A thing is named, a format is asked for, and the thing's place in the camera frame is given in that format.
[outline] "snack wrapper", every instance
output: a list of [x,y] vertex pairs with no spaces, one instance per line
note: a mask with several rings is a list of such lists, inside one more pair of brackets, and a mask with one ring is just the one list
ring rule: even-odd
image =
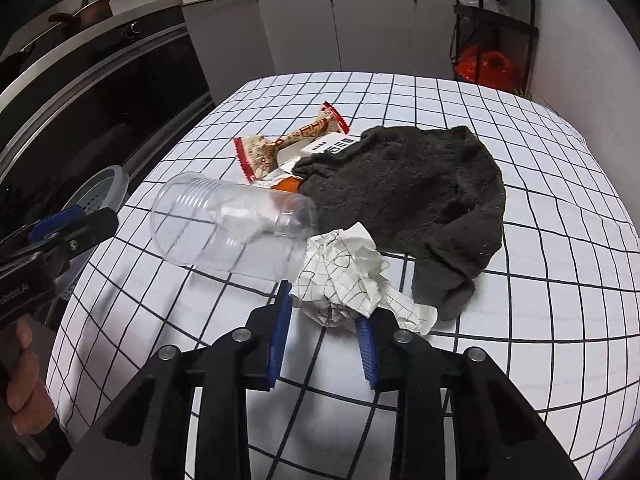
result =
[[277,168],[278,150],[290,146],[302,139],[317,139],[332,132],[348,133],[349,125],[338,111],[324,102],[318,112],[318,118],[271,142],[263,136],[250,135],[234,139],[236,153],[244,176],[249,182],[258,180]]
[[276,168],[260,180],[254,180],[251,185],[279,191],[298,192],[300,182],[302,182],[301,178]]

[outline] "table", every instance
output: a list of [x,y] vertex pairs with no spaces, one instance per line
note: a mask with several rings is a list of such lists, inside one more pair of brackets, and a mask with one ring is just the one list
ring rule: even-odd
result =
[[[168,153],[120,211],[116,237],[92,256],[65,313],[47,375],[62,426],[79,438],[158,348],[211,344],[273,298],[275,283],[162,261],[149,210],[162,183],[183,171],[244,182],[231,139],[276,139],[311,122],[325,100],[353,132],[465,124],[485,143],[507,191],[503,248],[462,314],[427,339],[487,350],[581,474],[597,478],[640,416],[640,250],[631,220],[584,139],[553,112],[504,92],[405,75],[251,81]],[[386,257],[386,276],[410,294],[414,261]],[[388,478],[396,398],[370,391],[351,333],[295,310],[282,377],[271,393],[248,392],[247,405],[255,479]],[[186,478],[198,406],[196,393]],[[450,416],[445,430],[454,478]]]

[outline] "screw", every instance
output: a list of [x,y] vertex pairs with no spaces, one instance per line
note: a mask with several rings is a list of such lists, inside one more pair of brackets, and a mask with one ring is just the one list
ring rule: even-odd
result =
[[408,343],[414,338],[414,334],[408,330],[396,330],[394,339],[399,343]]
[[232,339],[238,343],[247,341],[251,337],[251,330],[248,328],[238,328],[231,335]]
[[178,349],[173,345],[165,345],[161,349],[158,350],[158,357],[162,359],[162,361],[170,361],[173,359],[178,353]]
[[477,346],[471,347],[466,354],[469,356],[469,359],[477,363],[484,361],[484,358],[486,357],[484,350]]

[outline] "cabinet door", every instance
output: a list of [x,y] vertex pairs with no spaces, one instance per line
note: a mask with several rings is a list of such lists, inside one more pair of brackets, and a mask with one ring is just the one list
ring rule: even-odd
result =
[[257,0],[208,0],[182,8],[213,102],[274,75]]
[[258,0],[276,74],[338,72],[331,0]]
[[456,26],[455,3],[456,0],[415,0],[409,45],[411,74],[453,79],[449,49]]
[[408,74],[414,0],[333,0],[342,70]]

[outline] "wall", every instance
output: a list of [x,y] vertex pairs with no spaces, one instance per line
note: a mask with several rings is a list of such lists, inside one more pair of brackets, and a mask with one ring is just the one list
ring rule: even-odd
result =
[[640,226],[640,52],[606,0],[538,0],[535,100],[569,121]]

